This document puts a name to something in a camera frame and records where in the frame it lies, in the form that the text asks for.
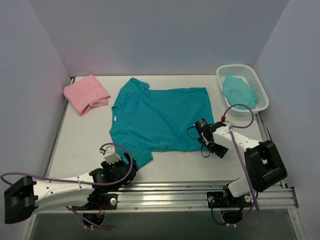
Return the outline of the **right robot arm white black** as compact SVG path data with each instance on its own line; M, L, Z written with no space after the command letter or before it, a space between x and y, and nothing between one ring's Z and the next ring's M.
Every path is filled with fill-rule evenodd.
M209 124L202 118L195 122L194 128L199 134L198 141L211 154L223 158L227 151L234 149L240 157L244 177L227 185L222 193L225 205L232 207L241 196L261 193L288 177L280 153L271 140L262 142L246 137L225 121Z

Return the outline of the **teal t shirt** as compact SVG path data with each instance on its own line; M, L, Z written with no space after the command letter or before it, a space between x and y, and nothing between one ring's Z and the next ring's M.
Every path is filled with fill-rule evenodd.
M199 151L197 131L187 129L199 119L214 121L206 88L150 89L136 78L120 89L111 111L111 139L130 152L138 168L152 161L153 152Z

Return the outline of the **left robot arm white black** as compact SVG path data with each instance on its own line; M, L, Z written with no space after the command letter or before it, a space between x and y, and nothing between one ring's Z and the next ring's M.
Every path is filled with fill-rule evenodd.
M75 211L115 210L116 191L128 185L138 167L130 154L123 160L117 153L104 158L101 167L61 180L39 180L23 176L4 191L4 222L15 224L38 212L70 207Z

